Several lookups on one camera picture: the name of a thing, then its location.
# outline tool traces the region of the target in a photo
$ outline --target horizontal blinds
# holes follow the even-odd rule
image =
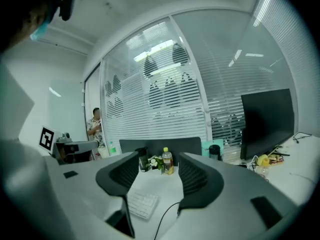
[[[210,9],[173,17],[198,65],[213,139],[223,139],[225,162],[240,157],[246,126],[241,95],[291,88],[286,61],[266,29],[247,13]]]
[[[297,102],[296,114],[299,111],[297,131],[320,137],[320,60],[308,27],[288,0],[261,0],[254,15],[290,65],[296,88],[292,101]]]
[[[170,22],[142,29],[104,60],[107,142],[120,150],[120,139],[207,139],[193,65]]]

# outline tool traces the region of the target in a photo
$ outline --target monitor screen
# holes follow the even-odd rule
[[[260,156],[294,134],[295,115],[289,89],[241,96],[245,129],[241,158]]]

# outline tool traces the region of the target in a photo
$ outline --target white keyboard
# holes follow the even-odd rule
[[[159,196],[131,188],[127,194],[127,200],[131,214],[149,220],[158,204]]]

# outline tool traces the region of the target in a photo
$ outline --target white flower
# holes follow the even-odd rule
[[[151,159],[150,161],[150,164],[153,166],[153,167],[156,167],[158,165],[158,162],[156,161],[156,159]]]

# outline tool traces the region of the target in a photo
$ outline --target cap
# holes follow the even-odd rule
[[[263,159],[261,165],[262,166],[269,166],[269,159],[268,158]]]

